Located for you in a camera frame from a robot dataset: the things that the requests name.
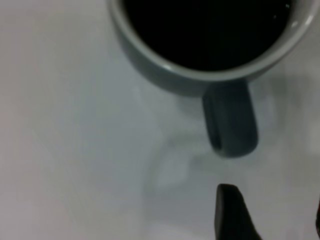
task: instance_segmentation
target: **white surface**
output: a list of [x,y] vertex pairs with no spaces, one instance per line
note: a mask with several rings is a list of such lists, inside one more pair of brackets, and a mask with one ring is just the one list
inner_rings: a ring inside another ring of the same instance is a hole
[[260,144],[221,160],[199,99],[121,51],[103,0],[0,2],[0,239],[213,240],[236,184],[264,240],[316,240],[320,18],[251,85]]

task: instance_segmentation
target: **dark liquid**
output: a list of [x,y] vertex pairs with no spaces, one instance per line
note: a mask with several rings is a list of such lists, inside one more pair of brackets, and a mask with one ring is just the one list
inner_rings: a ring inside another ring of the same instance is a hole
[[284,31],[292,0],[124,0],[143,41],[178,65],[231,69],[263,54]]

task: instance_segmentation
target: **ceramic mug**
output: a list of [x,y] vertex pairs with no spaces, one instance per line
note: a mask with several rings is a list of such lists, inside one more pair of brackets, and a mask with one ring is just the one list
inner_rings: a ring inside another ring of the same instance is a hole
[[221,71],[188,69],[154,52],[136,33],[123,1],[110,0],[109,9],[122,48],[136,69],[166,90],[202,97],[209,140],[218,154],[241,157],[251,153],[258,144],[258,131],[248,83],[302,39],[320,1],[296,0],[286,29],[265,53],[247,64]]

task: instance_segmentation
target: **mug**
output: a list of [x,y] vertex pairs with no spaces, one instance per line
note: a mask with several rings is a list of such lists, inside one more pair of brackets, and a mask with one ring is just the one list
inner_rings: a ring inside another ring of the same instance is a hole
[[319,0],[296,0],[285,30],[265,53],[221,71],[189,69],[163,58],[139,37],[126,14],[124,0],[110,0],[109,9],[121,46],[134,67],[163,89],[202,97],[211,145],[221,156],[232,158],[251,153],[258,144],[248,83],[279,62],[302,39],[319,4]]

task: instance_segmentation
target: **black object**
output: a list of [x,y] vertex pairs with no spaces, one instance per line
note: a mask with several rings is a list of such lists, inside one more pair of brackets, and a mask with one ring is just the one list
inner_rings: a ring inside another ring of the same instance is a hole
[[316,227],[316,232],[318,233],[318,236],[320,238],[320,203],[318,206],[318,211],[316,213],[315,227]]
[[210,142],[220,155],[241,157],[256,148],[257,124],[245,80],[212,84],[202,102]]
[[163,58],[221,71],[259,57],[284,31],[293,0],[123,0],[132,26]]
[[220,184],[217,188],[214,228],[216,240],[262,240],[234,185]]

